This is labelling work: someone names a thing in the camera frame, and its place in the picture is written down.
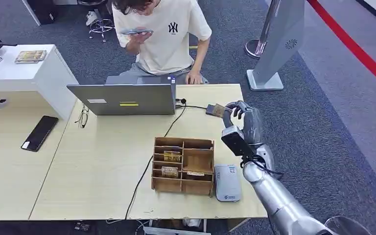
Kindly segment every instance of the white power bank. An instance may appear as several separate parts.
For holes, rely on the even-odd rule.
[[[241,199],[241,186],[235,165],[216,164],[215,194],[220,202],[236,202]]]

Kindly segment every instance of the robotic hand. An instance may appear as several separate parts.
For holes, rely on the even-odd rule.
[[[240,130],[231,122],[231,114],[241,119]],[[258,109],[243,101],[226,105],[223,121],[226,129],[221,139],[236,156],[242,156],[244,178],[250,182],[282,235],[336,235],[333,231],[313,218],[290,194],[283,184],[274,178],[272,152],[261,143],[261,116]]]

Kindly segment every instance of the laptop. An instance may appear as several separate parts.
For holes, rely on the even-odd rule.
[[[120,83],[67,88],[98,116],[175,114],[175,77],[148,75],[115,80]]]

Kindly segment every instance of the light wood tabletop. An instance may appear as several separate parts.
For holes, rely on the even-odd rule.
[[[180,85],[177,98],[187,105],[242,100],[238,84]],[[165,134],[174,116],[98,116],[92,112],[84,129],[76,121],[77,102],[54,157],[31,220],[123,219],[134,188],[153,153],[154,138]],[[266,211],[239,167],[240,158],[221,141],[222,119],[187,108],[168,137],[215,141],[215,164],[235,164],[242,187],[239,202],[216,197],[156,192],[151,164],[139,185],[129,219],[266,217]]]
[[[0,220],[28,220],[60,142],[59,121],[38,152],[21,149],[43,115],[56,113],[36,92],[0,92]]]

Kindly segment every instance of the cardboard box compartment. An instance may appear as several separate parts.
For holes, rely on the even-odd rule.
[[[210,195],[214,185],[214,141],[156,137],[152,189]]]

